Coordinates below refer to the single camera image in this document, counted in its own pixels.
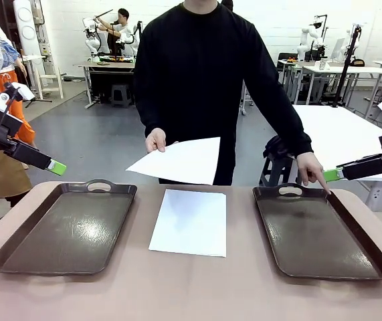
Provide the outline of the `person's right hand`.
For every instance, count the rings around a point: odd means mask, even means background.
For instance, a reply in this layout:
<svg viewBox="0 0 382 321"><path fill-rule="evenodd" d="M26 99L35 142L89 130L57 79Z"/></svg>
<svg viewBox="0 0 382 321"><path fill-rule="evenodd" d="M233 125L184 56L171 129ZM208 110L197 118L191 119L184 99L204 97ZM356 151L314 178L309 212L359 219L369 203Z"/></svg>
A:
<svg viewBox="0 0 382 321"><path fill-rule="evenodd" d="M165 152L166 134L160 128L153 129L146 137L145 145L148 153L159 151Z"/></svg>

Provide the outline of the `person's left hand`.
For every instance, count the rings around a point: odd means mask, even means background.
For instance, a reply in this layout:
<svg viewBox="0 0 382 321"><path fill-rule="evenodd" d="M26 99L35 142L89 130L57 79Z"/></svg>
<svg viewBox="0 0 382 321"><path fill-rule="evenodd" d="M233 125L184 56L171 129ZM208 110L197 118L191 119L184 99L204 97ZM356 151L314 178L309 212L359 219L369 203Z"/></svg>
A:
<svg viewBox="0 0 382 321"><path fill-rule="evenodd" d="M298 155L296 162L302 183L305 187L308 186L309 183L318 182L327 194L330 194L330 189L324 178L323 167L313 152Z"/></svg>

